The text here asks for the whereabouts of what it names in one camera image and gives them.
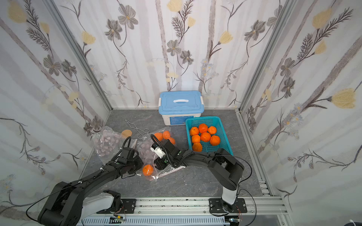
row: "plastic bag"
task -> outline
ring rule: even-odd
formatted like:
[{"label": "plastic bag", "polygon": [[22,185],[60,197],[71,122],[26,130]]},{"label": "plastic bag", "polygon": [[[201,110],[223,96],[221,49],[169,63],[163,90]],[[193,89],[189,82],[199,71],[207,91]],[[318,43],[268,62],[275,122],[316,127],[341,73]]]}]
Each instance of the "plastic bag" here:
[{"label": "plastic bag", "polygon": [[[169,131],[170,133],[170,138],[168,138],[171,142],[175,142],[174,139],[172,138],[173,132],[172,129],[174,129],[174,127],[164,127],[160,130],[157,131],[153,131],[152,133],[149,134],[155,134],[155,136],[161,136],[163,135],[163,133],[165,131]],[[143,161],[143,175],[145,176],[145,178],[147,180],[157,180],[160,177],[166,176],[172,172],[175,172],[179,169],[185,168],[185,166],[180,166],[178,168],[173,168],[171,165],[168,165],[165,169],[163,170],[158,170],[155,168],[153,161],[155,159],[158,158],[158,155],[156,153],[154,153],[153,151],[151,151],[151,146],[153,144],[153,141],[150,137],[148,137],[147,139],[145,139],[143,142],[139,142],[139,145],[137,145],[137,150],[139,152],[139,155]]]},{"label": "plastic bag", "polygon": [[[94,147],[103,164],[109,162],[122,147],[126,137],[114,132],[112,128],[104,126],[102,130],[93,135]],[[131,139],[130,148],[136,146],[137,139]]]}]

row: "gray marble floor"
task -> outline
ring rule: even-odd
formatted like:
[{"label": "gray marble floor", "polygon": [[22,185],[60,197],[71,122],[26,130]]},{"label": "gray marble floor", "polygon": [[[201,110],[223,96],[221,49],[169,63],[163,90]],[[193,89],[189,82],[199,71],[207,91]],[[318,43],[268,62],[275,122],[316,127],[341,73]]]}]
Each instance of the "gray marble floor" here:
[{"label": "gray marble floor", "polygon": [[[205,110],[201,116],[218,116],[221,118],[231,149],[235,156],[242,157],[252,164],[247,150],[241,129],[234,110]],[[162,116],[158,110],[113,110],[106,122],[116,132],[130,129],[125,119],[135,123],[138,128],[149,128],[156,131],[165,127]],[[186,129],[184,125],[173,126],[176,129],[173,137],[179,149],[188,148]],[[137,138],[135,129],[132,138]],[[245,166],[243,178],[250,174],[249,166],[241,161]],[[92,153],[89,162],[83,172],[83,176],[99,170],[102,162],[95,151]],[[241,184],[241,187],[248,190],[253,196],[262,196],[258,179],[253,172],[252,176]],[[94,191],[90,196],[96,195],[103,190],[110,189],[119,192],[123,197],[171,197],[171,196],[221,196],[222,186],[215,179],[212,173],[202,167],[187,167],[167,176],[159,178],[157,181],[148,181],[143,175],[131,178],[111,181]],[[240,195],[248,196],[241,191]]]}]

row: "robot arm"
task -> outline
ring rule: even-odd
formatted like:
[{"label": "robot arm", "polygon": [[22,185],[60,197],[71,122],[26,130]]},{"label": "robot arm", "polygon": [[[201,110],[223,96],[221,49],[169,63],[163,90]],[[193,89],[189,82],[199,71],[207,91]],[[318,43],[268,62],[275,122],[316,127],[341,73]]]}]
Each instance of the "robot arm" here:
[{"label": "robot arm", "polygon": [[[169,140],[163,143],[154,140],[153,150],[159,155],[154,161],[155,167],[164,169],[172,166],[207,167],[223,186],[223,208],[228,211],[236,200],[237,184],[243,174],[244,166],[226,150],[200,153],[192,150],[179,150]],[[38,216],[38,222],[46,226],[76,225],[80,219],[99,210],[116,212],[122,207],[120,195],[113,191],[104,191],[98,196],[86,198],[92,191],[123,174],[135,174],[143,162],[135,149],[124,147],[110,162],[98,172],[70,183],[58,183],[47,199]]]}]

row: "plastic storage box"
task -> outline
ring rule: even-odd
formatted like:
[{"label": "plastic storage box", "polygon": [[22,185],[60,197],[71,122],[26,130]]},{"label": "plastic storage box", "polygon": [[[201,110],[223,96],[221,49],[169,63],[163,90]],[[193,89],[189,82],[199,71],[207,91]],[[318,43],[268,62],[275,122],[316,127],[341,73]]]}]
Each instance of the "plastic storage box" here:
[{"label": "plastic storage box", "polygon": [[202,152],[215,152],[219,148],[223,148],[228,151],[231,155],[234,155],[231,150],[231,146],[229,140],[227,139],[223,124],[221,123],[221,119],[217,116],[207,116],[207,117],[199,117],[193,119],[186,120],[186,131],[187,131],[187,139],[189,141],[189,149],[192,150],[190,129],[192,127],[199,127],[200,124],[205,123],[208,127],[215,126],[217,129],[216,136],[220,138],[220,144],[217,146],[212,146],[209,142],[201,141]]},{"label": "plastic storage box", "polygon": [[165,125],[185,125],[188,118],[200,117],[204,104],[199,91],[162,92],[159,113]]}]

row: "wall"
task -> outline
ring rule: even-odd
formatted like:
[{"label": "wall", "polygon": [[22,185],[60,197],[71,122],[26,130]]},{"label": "wall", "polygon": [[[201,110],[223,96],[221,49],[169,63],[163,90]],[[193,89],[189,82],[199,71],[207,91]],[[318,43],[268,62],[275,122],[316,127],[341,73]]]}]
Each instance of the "wall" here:
[{"label": "wall", "polygon": [[296,226],[362,221],[361,15],[361,1],[298,1],[243,110]]},{"label": "wall", "polygon": [[23,225],[79,178],[109,112],[41,0],[0,6],[0,221]]},{"label": "wall", "polygon": [[113,107],[199,90],[237,108],[285,1],[57,1]]}]

